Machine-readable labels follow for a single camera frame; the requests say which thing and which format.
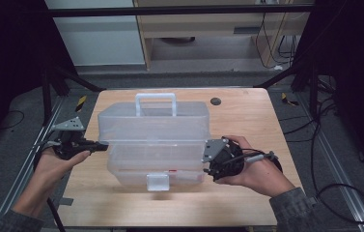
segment wooden table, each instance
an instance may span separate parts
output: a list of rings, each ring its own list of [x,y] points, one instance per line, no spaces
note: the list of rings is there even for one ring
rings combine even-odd
[[[256,149],[274,151],[285,175],[301,183],[265,89],[143,89],[99,94],[86,138],[98,140],[98,114],[114,102],[133,102],[136,93],[175,93],[178,102],[205,102],[210,111],[212,138],[244,135]],[[211,98],[220,98],[212,105]],[[245,226],[276,224],[268,197],[249,188],[221,186],[206,175],[203,184],[148,192],[125,188],[106,168],[108,152],[94,153],[71,172],[64,194],[71,206],[61,205],[66,226]]]

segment plastic container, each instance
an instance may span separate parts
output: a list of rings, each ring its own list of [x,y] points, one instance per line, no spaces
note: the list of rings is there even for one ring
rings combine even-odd
[[[98,140],[111,145],[107,168],[122,185],[168,190],[203,182],[209,124],[204,102],[177,102],[172,93],[137,94],[135,102],[100,112]]]

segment floor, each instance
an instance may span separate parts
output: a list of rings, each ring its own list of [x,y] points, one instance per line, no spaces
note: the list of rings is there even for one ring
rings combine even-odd
[[[290,48],[289,45],[284,44],[281,50],[287,51],[288,48]],[[289,60],[288,58],[280,57],[280,54],[276,53],[276,59],[284,62]],[[175,85],[179,87],[252,86],[273,77],[279,72],[279,69],[286,69],[289,66],[289,64],[281,64],[275,69],[267,69],[262,65],[258,57],[258,51],[251,43],[249,37],[196,38],[194,42],[188,42],[186,38],[157,39],[154,41],[152,65],[148,71],[126,72],[126,69],[120,68],[117,72],[111,74],[95,76],[87,73],[83,77],[96,83],[96,85],[103,84],[107,88],[174,87]],[[268,90],[283,131],[292,131],[309,121],[307,113],[308,90],[293,93],[289,88],[291,80],[292,78],[288,77]],[[326,81],[331,83],[333,80],[328,78]],[[74,83],[70,83],[70,87],[72,88],[72,93],[66,103],[67,110],[63,114],[64,117],[73,115],[72,110],[70,110],[71,105],[76,104],[77,98],[84,92],[81,86],[75,85]],[[31,114],[35,113],[32,112],[33,105],[41,103],[36,98],[40,93],[41,91],[39,90],[33,90],[14,101],[15,107],[18,107],[18,109],[25,113],[25,119],[22,124],[26,124],[24,126],[26,128],[39,128],[41,125],[38,119],[36,121],[31,119],[34,118],[34,116],[31,117]],[[283,102],[282,93],[286,93],[288,100],[298,103],[298,105]],[[323,101],[327,97],[327,94],[320,94],[320,101]],[[88,103],[92,104],[96,98],[97,95],[89,94]],[[92,106],[87,105],[81,113],[84,117],[83,122],[85,125],[87,124],[87,120],[89,120],[90,112],[92,112]],[[364,191],[364,162],[359,160],[358,149],[350,138],[348,130],[344,127],[341,118],[336,113],[336,110],[330,111],[322,117],[322,132],[324,137],[321,136],[317,140],[314,149],[314,165],[318,186],[323,187],[329,183],[336,182],[340,178],[339,175],[343,176],[345,174],[357,188]],[[14,120],[17,120],[17,117],[20,116],[14,115],[13,117]],[[6,142],[14,144],[16,149],[27,151],[27,145],[24,144],[32,144],[38,133],[39,130],[24,129],[23,131],[18,131],[18,128],[14,128],[13,131],[2,131],[0,132],[0,144],[7,140]],[[312,133],[313,128],[306,127],[298,132],[286,134],[295,166],[300,175],[304,190],[308,195],[315,194],[310,170],[311,141],[301,140],[310,138]],[[25,135],[25,140],[27,141],[21,141],[22,134]],[[1,148],[0,146],[0,153],[7,153],[6,150],[7,148]],[[337,173],[335,170],[336,163],[334,168],[334,161],[331,156],[335,157],[340,163],[342,172],[338,171]],[[21,161],[17,162],[15,168],[10,170],[4,168],[3,172],[6,173],[0,173],[0,178],[2,178],[0,180],[3,182],[0,183],[0,188],[1,186],[9,187],[11,185],[14,177],[17,175],[18,166],[22,165],[24,157],[15,157],[15,160]],[[7,159],[0,158],[0,168],[8,166]],[[63,189],[59,191],[56,194],[62,194]],[[0,192],[0,204],[1,199],[6,196],[6,193],[6,191],[4,193]],[[326,197],[325,199],[330,205],[341,213],[352,217],[350,213],[351,204],[345,201],[345,198],[349,197],[348,192],[334,189],[328,192]],[[327,223],[330,231],[364,231],[364,226],[358,227],[357,225],[344,222],[333,216],[324,207],[318,208],[318,212],[323,217],[325,223]],[[46,213],[44,219],[46,221],[46,227],[43,231],[58,231],[52,223],[52,218]],[[254,231],[271,231],[271,227],[258,227],[254,229]],[[113,230],[94,228],[92,230],[72,229],[69,231]]]

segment sleeve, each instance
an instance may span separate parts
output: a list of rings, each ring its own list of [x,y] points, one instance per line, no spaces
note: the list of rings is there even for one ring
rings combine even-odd
[[[277,218],[279,232],[326,231],[314,212],[315,198],[308,198],[301,188],[284,192],[269,200]]]
[[[43,221],[33,217],[8,211],[0,219],[0,232],[35,232],[41,231]]]

